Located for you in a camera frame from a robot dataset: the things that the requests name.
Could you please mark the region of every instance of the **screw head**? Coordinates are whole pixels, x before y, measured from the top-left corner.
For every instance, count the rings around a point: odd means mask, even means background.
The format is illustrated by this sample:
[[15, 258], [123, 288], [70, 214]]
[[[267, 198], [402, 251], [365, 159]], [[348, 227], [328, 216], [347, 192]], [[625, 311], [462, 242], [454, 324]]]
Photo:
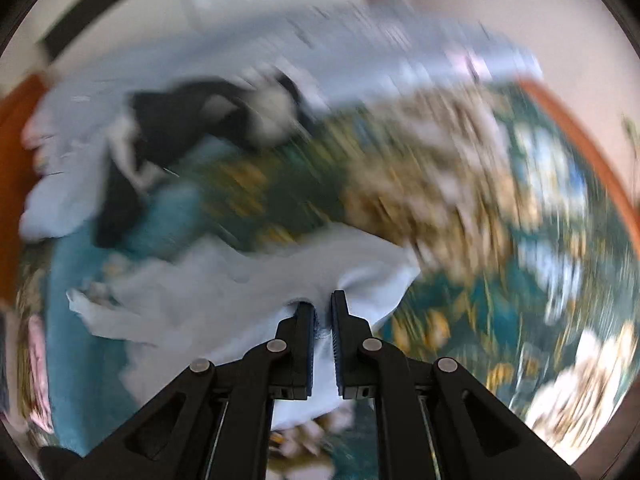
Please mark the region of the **screw head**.
[[380, 341], [380, 339], [376, 339], [375, 337], [370, 337], [362, 342], [362, 347], [365, 350], [369, 350], [370, 352], [377, 352], [382, 348], [382, 341]]
[[282, 339], [272, 339], [267, 343], [267, 350], [269, 352], [283, 352], [287, 349], [287, 343]]
[[198, 358], [191, 361], [189, 365], [189, 370], [191, 370], [195, 374], [201, 374], [209, 370], [211, 363], [208, 359]]
[[458, 363], [451, 357], [443, 357], [438, 361], [438, 368], [450, 374], [458, 369]]

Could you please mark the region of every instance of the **floral bedspread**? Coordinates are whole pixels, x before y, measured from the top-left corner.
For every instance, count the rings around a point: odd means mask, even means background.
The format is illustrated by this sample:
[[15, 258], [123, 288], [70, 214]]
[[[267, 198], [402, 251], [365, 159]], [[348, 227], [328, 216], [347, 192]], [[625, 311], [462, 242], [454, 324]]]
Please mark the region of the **floral bedspread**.
[[[411, 247], [422, 275], [378, 336], [456, 358], [568, 462], [638, 370], [638, 256], [589, 165], [518, 86], [418, 91], [338, 112], [311, 140], [172, 170], [197, 185], [197, 212], [175, 243], [141, 235], [139, 256], [171, 258], [205, 232], [263, 250], [328, 222]], [[274, 432], [268, 478], [377, 478], [374, 427], [359, 401]]]

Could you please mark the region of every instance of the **orange wooden frame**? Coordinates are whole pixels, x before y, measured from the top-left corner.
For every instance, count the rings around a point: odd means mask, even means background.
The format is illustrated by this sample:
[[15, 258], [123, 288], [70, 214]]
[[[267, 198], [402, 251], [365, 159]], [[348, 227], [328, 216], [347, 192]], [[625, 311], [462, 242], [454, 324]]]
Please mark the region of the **orange wooden frame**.
[[22, 250], [18, 224], [25, 198], [38, 181], [33, 153], [23, 148], [20, 133], [46, 91], [43, 78], [31, 75], [0, 101], [0, 311], [15, 301]]
[[626, 226], [631, 242], [640, 258], [640, 221], [634, 210], [625, 189], [620, 184], [616, 174], [613, 173], [596, 145], [585, 133], [583, 127], [571, 116], [567, 108], [558, 98], [553, 96], [540, 83], [533, 80], [521, 80], [520, 87], [533, 99], [533, 101], [555, 122], [580, 154], [593, 168], [594, 173], [600, 179], [607, 190], [611, 201], [616, 206], [623, 224]]

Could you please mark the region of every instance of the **pink cloth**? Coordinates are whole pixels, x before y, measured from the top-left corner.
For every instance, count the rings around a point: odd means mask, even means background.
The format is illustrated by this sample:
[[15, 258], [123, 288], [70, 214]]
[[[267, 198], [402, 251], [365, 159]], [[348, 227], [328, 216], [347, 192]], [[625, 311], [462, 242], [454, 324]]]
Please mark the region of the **pink cloth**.
[[26, 150], [36, 150], [33, 157], [33, 169], [39, 175], [48, 174], [50, 147], [49, 139], [55, 135], [53, 120], [47, 110], [33, 114], [22, 129], [22, 145]]
[[40, 316], [31, 316], [29, 318], [29, 356], [31, 361], [31, 386], [37, 406], [31, 413], [31, 420], [47, 433], [53, 433], [51, 404], [49, 402], [49, 380], [47, 379], [44, 323]]

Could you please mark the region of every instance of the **light blue cloth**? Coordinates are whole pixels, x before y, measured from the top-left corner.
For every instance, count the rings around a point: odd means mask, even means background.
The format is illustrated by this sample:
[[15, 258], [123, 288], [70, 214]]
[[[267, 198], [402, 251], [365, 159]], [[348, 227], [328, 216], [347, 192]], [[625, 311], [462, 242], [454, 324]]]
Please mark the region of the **light blue cloth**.
[[[471, 55], [480, 68], [468, 70]], [[64, 236], [97, 213], [104, 129], [127, 95], [194, 78], [249, 77], [267, 67], [286, 71], [316, 114], [470, 81], [474, 72], [496, 81], [542, 75], [535, 56], [505, 37], [399, 2], [302, 9], [121, 50], [60, 82], [38, 106], [35, 122], [52, 133], [43, 148], [49, 176], [28, 197], [22, 238]]]

